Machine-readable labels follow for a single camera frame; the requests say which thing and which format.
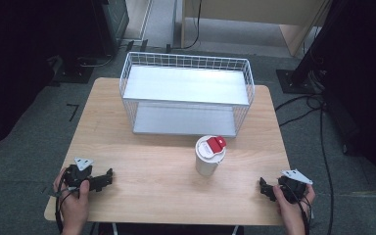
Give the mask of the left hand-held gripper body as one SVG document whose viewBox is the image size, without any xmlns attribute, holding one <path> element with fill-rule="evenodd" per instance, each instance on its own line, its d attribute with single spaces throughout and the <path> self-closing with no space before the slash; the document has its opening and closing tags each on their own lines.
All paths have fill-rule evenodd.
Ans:
<svg viewBox="0 0 376 235">
<path fill-rule="evenodd" d="M 74 158 L 74 164 L 71 164 L 65 171 L 65 182 L 70 189 L 78 188 L 83 180 L 90 177 L 93 163 L 93 160 Z"/>
</svg>

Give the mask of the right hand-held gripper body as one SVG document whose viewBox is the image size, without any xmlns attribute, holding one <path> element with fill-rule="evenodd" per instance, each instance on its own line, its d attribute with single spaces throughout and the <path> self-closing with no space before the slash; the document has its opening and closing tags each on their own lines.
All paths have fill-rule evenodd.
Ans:
<svg viewBox="0 0 376 235">
<path fill-rule="evenodd" d="M 289 169 L 281 171 L 278 184 L 286 200 L 294 204 L 304 197 L 306 186 L 313 182 L 297 169 Z"/>
</svg>

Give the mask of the person's right hand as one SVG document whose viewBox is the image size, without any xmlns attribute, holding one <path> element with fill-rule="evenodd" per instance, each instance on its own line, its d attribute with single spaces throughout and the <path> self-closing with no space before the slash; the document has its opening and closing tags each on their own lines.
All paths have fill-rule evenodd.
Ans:
<svg viewBox="0 0 376 235">
<path fill-rule="evenodd" d="M 276 196 L 278 213 L 281 215 L 285 231 L 288 229 L 306 230 L 305 222 L 311 218 L 309 207 L 315 198 L 315 192 L 311 185 L 306 187 L 306 196 L 299 204 L 289 203 L 278 185 L 273 187 Z"/>
</svg>

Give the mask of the person's left hand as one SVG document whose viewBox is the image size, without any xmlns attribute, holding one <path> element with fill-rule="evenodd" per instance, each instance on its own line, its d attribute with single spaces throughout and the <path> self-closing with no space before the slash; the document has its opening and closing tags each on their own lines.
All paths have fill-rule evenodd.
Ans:
<svg viewBox="0 0 376 235">
<path fill-rule="evenodd" d="M 78 192 L 64 191 L 59 197 L 63 201 L 61 205 L 61 215 L 63 219 L 63 229 L 84 228 L 89 216 L 89 182 L 82 181 Z"/>
</svg>

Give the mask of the white cup with red lid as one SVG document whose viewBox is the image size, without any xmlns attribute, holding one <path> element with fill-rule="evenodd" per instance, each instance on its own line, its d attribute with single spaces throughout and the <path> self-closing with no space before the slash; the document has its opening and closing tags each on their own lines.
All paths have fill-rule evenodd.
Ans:
<svg viewBox="0 0 376 235">
<path fill-rule="evenodd" d="M 195 145 L 196 170 L 203 176 L 211 176 L 226 154 L 226 141 L 221 136 L 201 137 Z"/>
</svg>

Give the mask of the dark curtain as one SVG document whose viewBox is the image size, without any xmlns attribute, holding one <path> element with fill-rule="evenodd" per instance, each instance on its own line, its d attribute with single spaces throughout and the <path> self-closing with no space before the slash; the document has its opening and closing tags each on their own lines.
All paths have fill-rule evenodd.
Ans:
<svg viewBox="0 0 376 235">
<path fill-rule="evenodd" d="M 0 141 L 52 80 L 47 60 L 81 55 L 91 0 L 0 0 Z"/>
</svg>

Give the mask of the black cabinet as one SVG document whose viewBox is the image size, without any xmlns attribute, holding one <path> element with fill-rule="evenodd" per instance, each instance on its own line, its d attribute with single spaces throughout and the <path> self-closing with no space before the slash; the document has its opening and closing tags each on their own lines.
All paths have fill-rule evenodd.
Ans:
<svg viewBox="0 0 376 235">
<path fill-rule="evenodd" d="M 122 41 L 129 16 L 125 0 L 91 0 L 103 54 L 113 56 Z"/>
</svg>

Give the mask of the light wooden furniture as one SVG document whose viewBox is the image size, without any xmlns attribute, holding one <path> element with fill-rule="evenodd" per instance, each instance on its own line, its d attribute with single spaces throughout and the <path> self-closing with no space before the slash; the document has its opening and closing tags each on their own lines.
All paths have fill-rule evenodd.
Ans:
<svg viewBox="0 0 376 235">
<path fill-rule="evenodd" d="M 186 18 L 278 24 L 291 56 L 314 26 L 323 26 L 333 0 L 182 0 L 181 45 Z"/>
</svg>

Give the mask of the black stand with base plate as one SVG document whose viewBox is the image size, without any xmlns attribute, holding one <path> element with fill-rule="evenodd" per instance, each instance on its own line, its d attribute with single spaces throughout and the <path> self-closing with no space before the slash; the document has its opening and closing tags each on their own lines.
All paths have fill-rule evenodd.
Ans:
<svg viewBox="0 0 376 235">
<path fill-rule="evenodd" d="M 60 86 L 62 83 L 86 84 L 96 68 L 106 66 L 113 59 L 112 55 L 105 58 L 78 57 L 76 61 L 65 62 L 61 56 L 47 60 L 54 72 L 50 86 Z"/>
<path fill-rule="evenodd" d="M 300 64 L 294 70 L 277 70 L 276 75 L 282 91 L 288 94 L 314 94 L 309 80 L 312 71 L 323 69 L 332 48 L 332 37 L 337 33 L 337 21 L 351 0 L 328 0 L 329 12 L 324 26 L 314 38 Z"/>
</svg>

